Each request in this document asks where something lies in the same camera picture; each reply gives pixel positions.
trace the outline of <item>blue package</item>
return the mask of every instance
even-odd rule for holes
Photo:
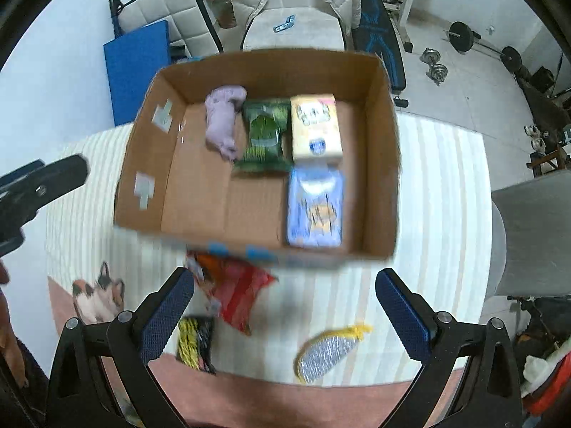
[[[290,245],[341,245],[343,175],[326,167],[296,167],[289,175],[287,239]]]

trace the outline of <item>blue weight bench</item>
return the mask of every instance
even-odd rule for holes
[[[356,51],[376,53],[383,59],[393,94],[406,88],[399,42],[382,0],[361,0],[361,22],[353,30],[353,45]]]

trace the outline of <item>chair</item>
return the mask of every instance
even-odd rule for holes
[[[187,57],[222,53],[222,43],[203,0],[109,0],[115,38],[153,22],[166,20],[171,47]]]

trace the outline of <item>dumbbell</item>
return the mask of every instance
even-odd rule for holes
[[[505,68],[510,73],[517,72],[522,65],[521,55],[513,47],[505,47],[502,51],[496,50],[489,45],[486,45],[479,40],[482,36],[470,29],[467,24],[463,22],[456,21],[450,26],[450,30],[446,31],[448,38],[450,39],[450,44],[455,48],[458,53],[466,53],[470,51],[474,44],[480,45],[481,47],[487,48],[494,53],[498,53],[501,62],[504,63]]]
[[[444,82],[444,79],[448,75],[448,69],[444,64],[438,64],[438,61],[440,61],[440,53],[438,51],[432,48],[426,48],[420,60],[430,66],[427,74],[428,77],[436,82],[436,85],[440,85]]]

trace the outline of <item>yellow box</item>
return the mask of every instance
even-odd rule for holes
[[[300,95],[291,99],[293,160],[338,163],[343,158],[333,95]]]

